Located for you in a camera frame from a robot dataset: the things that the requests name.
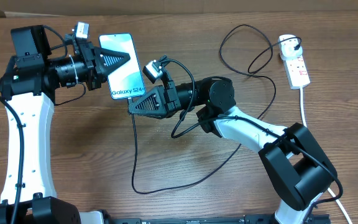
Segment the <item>phone screen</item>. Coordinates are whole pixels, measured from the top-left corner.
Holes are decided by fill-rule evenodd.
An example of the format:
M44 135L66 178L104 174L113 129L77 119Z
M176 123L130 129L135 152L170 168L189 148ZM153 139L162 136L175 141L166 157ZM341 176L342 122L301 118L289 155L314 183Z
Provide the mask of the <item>phone screen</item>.
M108 76L111 98L121 99L145 94L146 90L130 34L107 34L99 37L100 47L129 53L131 59Z

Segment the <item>power plug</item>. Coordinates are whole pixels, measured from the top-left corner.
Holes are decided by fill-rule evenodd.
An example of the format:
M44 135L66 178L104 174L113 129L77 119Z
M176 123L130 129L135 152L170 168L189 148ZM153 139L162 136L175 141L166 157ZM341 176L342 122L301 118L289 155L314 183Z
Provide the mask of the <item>power plug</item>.
M294 37L294 35L281 35L278 39L285 40ZM291 39L280 43L280 56L284 62L285 72L287 73L288 82L292 90L303 88L310 83L308 71L306 69L305 61L303 60L303 49L295 50L294 47L298 45L298 39Z
M278 38L278 41L283 41L285 39L295 37L292 34L284 34ZM298 39L290 39L279 43L278 47L280 48L280 57L282 60L292 60L300 57L303 54L302 46L298 46Z

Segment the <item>wooden surface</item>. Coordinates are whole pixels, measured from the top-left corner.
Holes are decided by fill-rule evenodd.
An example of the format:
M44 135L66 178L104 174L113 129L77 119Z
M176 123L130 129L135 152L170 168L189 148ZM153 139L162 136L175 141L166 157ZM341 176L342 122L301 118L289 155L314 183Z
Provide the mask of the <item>wooden surface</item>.
M270 101L272 85L228 70L218 57L223 37L242 23L256 26L272 42L281 34L302 37L311 78L311 85L305 88L308 126L335 165L344 186L341 201L358 223L358 11L0 19L0 77L14 54L10 29L47 24L64 34L77 21L90 23L95 45L100 34L130 32L141 66L168 54L185 64L196 80L211 75L233 79L238 107L252 116ZM59 44L50 33L48 39L50 45ZM246 70L266 46L260 35L241 29L229 39L223 54L231 65ZM169 65L169 70L176 84L189 82L180 68ZM264 121L285 126L300 122L299 92L290 90L277 49L260 74L277 84L277 99ZM150 82L145 81L151 89ZM57 101L73 98L80 91L80 87L59 89ZM110 98L107 83L81 100L55 108L52 174L60 199L80 211L105 208L113 217L140 218L233 217L273 213L278 207L279 197L258 155L244 147L202 184L137 195L131 189L134 139L126 111L124 100ZM137 118L138 190L194 182L220 165L237 146L205 134L201 128L180 139L170 139L177 120L178 115L164 120ZM195 113L190 113L183 127L195 122ZM0 194L6 176L7 140L7 117L0 104ZM328 213L333 223L345 223L335 203L321 205L315 213Z

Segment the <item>power strip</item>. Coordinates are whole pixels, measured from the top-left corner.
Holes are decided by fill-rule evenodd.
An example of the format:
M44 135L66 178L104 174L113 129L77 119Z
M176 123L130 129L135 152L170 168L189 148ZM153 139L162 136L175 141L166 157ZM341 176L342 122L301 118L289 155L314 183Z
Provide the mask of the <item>power strip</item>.
M295 37L291 34L281 35L278 41ZM287 40L281 42L278 46L280 47L280 56L283 59L285 72L287 73L288 82L292 90L303 88L310 83L308 71L306 69L305 61L303 60L302 47L299 50L293 48L298 45L297 39Z

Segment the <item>table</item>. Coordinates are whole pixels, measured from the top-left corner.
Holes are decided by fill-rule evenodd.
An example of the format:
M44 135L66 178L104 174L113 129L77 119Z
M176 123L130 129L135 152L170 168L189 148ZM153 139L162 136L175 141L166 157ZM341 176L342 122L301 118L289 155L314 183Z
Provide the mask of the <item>table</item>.
M341 202L358 223L358 11L0 19L0 77L15 52L10 29L46 24L64 34L77 21L90 24L95 45L100 34L130 32L141 66L167 54L185 64L196 80L211 75L231 78L238 107L252 116L257 116L271 100L272 85L268 80L246 78L228 70L218 57L223 37L243 23L262 30L272 42L282 34L302 37L311 78L305 88L308 126L336 167L344 186ZM48 39L51 46L60 43L52 33L48 33ZM233 67L246 70L266 46L263 37L244 28L229 39L223 55ZM255 66L262 65L267 57ZM169 65L168 69L177 85L190 81L178 66ZM259 74L271 77L277 85L276 100L264 121L284 126L301 122L299 91L289 88L278 49ZM147 89L151 89L144 78ZM80 93L80 87L59 89L57 101ZM199 180L237 146L201 128L170 139L177 120L178 114L163 120L137 118L138 190ZM181 128L195 122L195 113L190 113ZM0 194L6 177L7 140L7 116L0 104ZM107 83L78 101L55 108L51 152L58 197L76 205L79 211L104 208L113 217L139 218L238 217L273 213L279 203L258 155L246 148L202 184L137 195L131 189L134 138L127 103L113 101ZM337 192L335 184L331 187ZM314 212L330 214L333 223L346 222L335 203L321 205Z

